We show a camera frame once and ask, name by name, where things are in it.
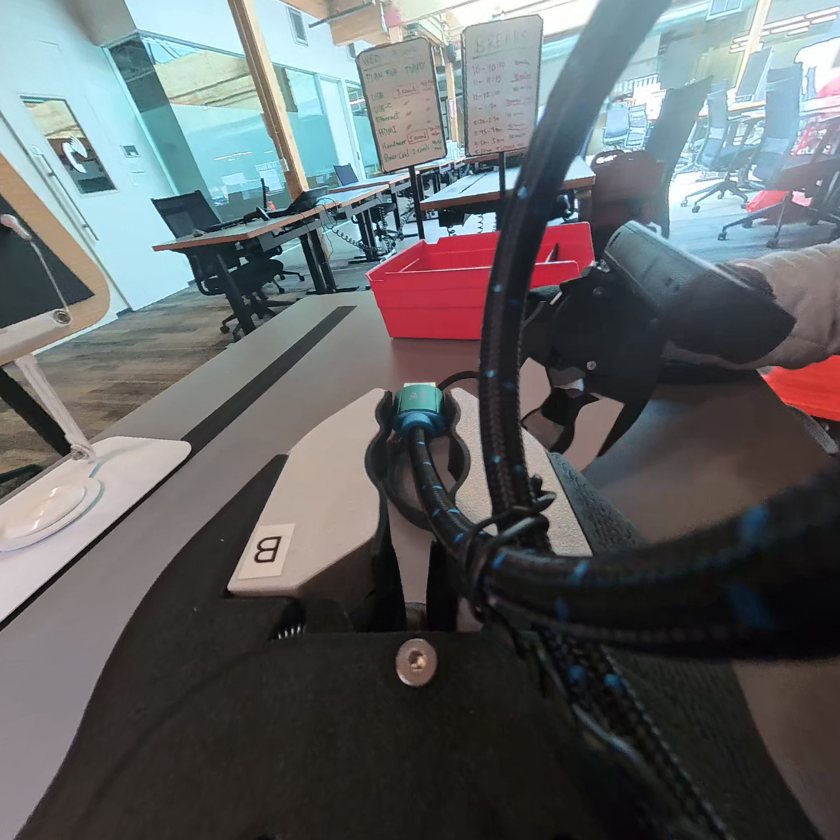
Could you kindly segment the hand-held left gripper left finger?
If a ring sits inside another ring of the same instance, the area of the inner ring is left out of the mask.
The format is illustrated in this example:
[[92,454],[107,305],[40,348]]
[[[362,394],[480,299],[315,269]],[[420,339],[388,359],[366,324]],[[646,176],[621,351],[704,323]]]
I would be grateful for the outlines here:
[[369,470],[392,394],[363,394],[290,450],[227,583],[232,596],[331,602],[355,627],[387,627],[394,606],[389,511]]

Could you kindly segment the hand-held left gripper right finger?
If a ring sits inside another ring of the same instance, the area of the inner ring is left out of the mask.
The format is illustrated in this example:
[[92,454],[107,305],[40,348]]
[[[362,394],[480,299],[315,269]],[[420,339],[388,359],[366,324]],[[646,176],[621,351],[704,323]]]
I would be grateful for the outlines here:
[[[449,390],[448,395],[458,407],[455,432],[469,451],[466,478],[455,492],[456,506],[469,520],[478,522],[492,514],[480,442],[478,399],[461,387]],[[522,441],[529,474],[541,477],[542,489],[556,496],[544,512],[553,551],[563,556],[590,557],[591,545],[570,499],[581,474],[563,456],[545,450],[530,432],[522,433]]]

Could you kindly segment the red plastic bin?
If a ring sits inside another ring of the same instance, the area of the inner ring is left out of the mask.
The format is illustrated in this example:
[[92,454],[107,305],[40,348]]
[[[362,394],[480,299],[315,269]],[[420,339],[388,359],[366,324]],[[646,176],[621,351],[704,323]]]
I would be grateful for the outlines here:
[[[478,340],[499,233],[419,241],[366,273],[393,339]],[[550,225],[531,288],[557,287],[594,263],[586,222]]]

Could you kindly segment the person's right forearm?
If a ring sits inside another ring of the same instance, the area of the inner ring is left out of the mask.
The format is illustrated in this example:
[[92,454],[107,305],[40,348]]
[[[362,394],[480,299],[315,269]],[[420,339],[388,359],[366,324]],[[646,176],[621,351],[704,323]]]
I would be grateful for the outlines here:
[[839,244],[780,251],[758,259],[739,259],[717,267],[732,270],[773,299],[794,318],[794,327],[771,352],[735,364],[730,370],[780,367],[789,371],[827,361],[839,353]]

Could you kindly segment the brown leather bag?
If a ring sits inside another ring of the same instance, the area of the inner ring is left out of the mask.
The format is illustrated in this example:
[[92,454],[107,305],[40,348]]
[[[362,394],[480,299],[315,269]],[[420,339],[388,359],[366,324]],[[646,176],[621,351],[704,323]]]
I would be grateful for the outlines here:
[[665,222],[665,163],[645,150],[605,150],[590,166],[595,174],[591,188],[591,230],[614,231],[628,221],[642,224]]

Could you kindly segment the white stand with clear rod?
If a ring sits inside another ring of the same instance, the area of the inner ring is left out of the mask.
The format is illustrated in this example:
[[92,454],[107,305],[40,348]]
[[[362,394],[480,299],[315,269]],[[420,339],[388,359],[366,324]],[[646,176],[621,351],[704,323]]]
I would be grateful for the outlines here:
[[3,621],[88,550],[192,452],[181,440],[116,436],[90,443],[35,358],[28,354],[15,364],[57,421],[70,454],[2,500]]

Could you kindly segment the wooden office desk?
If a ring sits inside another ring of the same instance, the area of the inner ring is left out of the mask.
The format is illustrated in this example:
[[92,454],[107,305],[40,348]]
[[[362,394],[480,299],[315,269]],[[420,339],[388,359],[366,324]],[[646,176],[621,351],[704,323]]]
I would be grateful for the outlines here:
[[[424,199],[421,209],[426,214],[435,212],[440,226],[446,228],[463,225],[468,216],[502,212],[507,201],[513,198],[520,172],[520,166],[506,169],[504,198],[501,197],[499,173],[493,171],[460,178],[453,185]],[[581,157],[576,157],[564,181],[554,191],[555,209],[551,219],[562,216],[563,212],[573,214],[578,196],[589,196],[594,183],[593,169]]]
[[337,284],[321,231],[360,217],[364,234],[370,235],[371,211],[377,207],[390,211],[391,198],[387,184],[363,186],[322,196],[302,213],[257,218],[215,231],[199,232],[195,227],[188,235],[153,246],[153,251],[183,255],[199,290],[208,297],[224,296],[232,313],[220,331],[238,341],[256,330],[257,319],[271,318],[282,308],[262,289],[284,273],[281,251],[295,241],[306,258],[315,294],[357,291],[358,287]]

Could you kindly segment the orange safety vest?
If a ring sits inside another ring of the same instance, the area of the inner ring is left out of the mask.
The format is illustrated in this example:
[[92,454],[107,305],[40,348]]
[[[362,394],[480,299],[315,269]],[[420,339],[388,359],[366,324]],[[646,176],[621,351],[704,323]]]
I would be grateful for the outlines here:
[[839,422],[838,355],[800,370],[773,367],[763,378],[785,404],[811,417]]

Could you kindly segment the black office chair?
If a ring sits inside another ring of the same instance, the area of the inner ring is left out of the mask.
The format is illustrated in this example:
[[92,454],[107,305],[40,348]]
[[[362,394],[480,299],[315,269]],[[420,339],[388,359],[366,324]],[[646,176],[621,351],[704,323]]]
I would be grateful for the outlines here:
[[[667,238],[670,227],[669,189],[679,157],[688,141],[699,112],[706,102],[711,89],[711,77],[695,81],[684,87],[666,92],[658,120],[652,128],[642,150],[656,155],[665,163],[665,222],[659,227],[660,234]],[[592,196],[589,205],[588,221],[592,206]],[[600,258],[604,247],[616,230],[592,231],[592,243],[595,256]]]
[[192,244],[180,250],[192,272],[193,284],[205,298],[225,298],[230,314],[220,323],[222,334],[239,341],[258,322],[288,309],[294,299],[269,298],[267,286],[285,294],[280,281],[286,271],[282,247],[263,246],[259,238],[235,237],[240,223],[223,223],[200,191],[154,198],[154,209],[174,239]]

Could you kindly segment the row of black office chairs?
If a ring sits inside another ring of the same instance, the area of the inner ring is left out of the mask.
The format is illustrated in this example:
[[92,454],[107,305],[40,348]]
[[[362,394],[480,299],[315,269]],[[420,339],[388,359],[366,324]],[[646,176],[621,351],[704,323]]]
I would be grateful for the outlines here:
[[635,99],[615,99],[596,154],[642,150],[666,92],[711,77],[670,183],[669,232],[693,217],[708,231],[717,217],[721,242],[730,229],[754,225],[775,226],[768,249],[781,245],[788,224],[831,222],[838,236],[838,38],[807,45],[787,66],[767,45],[748,59],[735,88],[726,69],[680,87],[651,87],[647,101],[640,89]]

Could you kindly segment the handwritten whiteboard on stand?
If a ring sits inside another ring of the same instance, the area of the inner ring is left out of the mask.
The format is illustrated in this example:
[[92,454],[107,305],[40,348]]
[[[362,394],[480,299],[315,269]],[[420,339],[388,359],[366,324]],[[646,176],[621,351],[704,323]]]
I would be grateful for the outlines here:
[[522,15],[461,32],[465,152],[498,163],[500,200],[506,156],[528,148],[538,121],[543,19]]
[[381,171],[408,171],[417,235],[424,239],[417,167],[448,152],[433,47],[423,37],[410,38],[365,49],[355,63]]

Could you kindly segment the black laptop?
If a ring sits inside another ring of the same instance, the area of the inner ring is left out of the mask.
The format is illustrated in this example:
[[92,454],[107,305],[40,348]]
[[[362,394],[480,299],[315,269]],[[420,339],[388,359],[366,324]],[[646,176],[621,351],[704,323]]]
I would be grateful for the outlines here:
[[258,207],[257,213],[259,217],[264,219],[288,217],[293,215],[303,214],[312,210],[321,197],[326,196],[329,192],[327,185],[304,191],[297,199],[294,199],[288,206],[282,209],[268,209],[266,207]]

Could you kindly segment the white door with window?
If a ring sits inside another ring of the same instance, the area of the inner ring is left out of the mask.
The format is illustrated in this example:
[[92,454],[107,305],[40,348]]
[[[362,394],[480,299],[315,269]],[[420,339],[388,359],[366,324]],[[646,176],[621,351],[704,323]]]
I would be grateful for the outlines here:
[[99,267],[110,292],[108,313],[101,323],[112,322],[130,311],[131,306],[122,283],[114,275],[108,230],[95,213],[97,201],[109,195],[79,193],[24,103],[24,98],[69,99],[67,92],[50,88],[49,78],[42,77],[47,66],[41,65],[41,60],[55,57],[59,68],[65,67],[60,50],[48,43],[35,45],[35,63],[31,64],[27,57],[25,47],[2,41],[2,155]]

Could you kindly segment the wooden support post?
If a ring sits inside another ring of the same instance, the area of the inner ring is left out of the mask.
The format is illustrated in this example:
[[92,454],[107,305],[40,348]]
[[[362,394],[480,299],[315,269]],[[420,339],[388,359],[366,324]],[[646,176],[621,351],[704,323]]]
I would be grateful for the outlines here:
[[253,1],[228,1],[248,71],[255,85],[266,131],[271,138],[292,200],[309,189],[297,142],[291,129],[285,100]]

